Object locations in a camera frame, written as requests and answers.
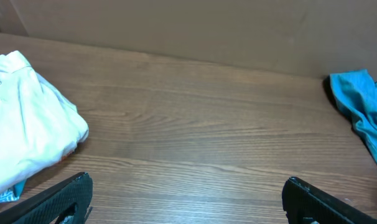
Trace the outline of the light blue denim jeans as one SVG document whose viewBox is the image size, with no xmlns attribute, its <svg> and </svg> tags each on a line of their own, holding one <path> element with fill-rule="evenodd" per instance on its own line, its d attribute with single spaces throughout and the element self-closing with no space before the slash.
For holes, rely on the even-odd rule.
<svg viewBox="0 0 377 224">
<path fill-rule="evenodd" d="M 329 75 L 338 110 L 352 123 L 377 164 L 377 81 L 367 70 Z"/>
</svg>

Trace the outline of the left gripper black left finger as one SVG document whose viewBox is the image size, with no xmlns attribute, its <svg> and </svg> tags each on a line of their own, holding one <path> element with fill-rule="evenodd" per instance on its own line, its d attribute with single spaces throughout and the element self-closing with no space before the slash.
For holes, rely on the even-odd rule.
<svg viewBox="0 0 377 224">
<path fill-rule="evenodd" d="M 84 224 L 92 210 L 93 180 L 79 172 L 0 213 L 0 224 Z"/>
</svg>

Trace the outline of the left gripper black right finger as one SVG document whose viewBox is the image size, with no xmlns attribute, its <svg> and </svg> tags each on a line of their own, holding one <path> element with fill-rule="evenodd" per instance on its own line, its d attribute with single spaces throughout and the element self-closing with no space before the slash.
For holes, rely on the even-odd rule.
<svg viewBox="0 0 377 224">
<path fill-rule="evenodd" d="M 377 219 L 298 177 L 284 184 L 282 207 L 289 224 L 377 224 Z"/>
</svg>

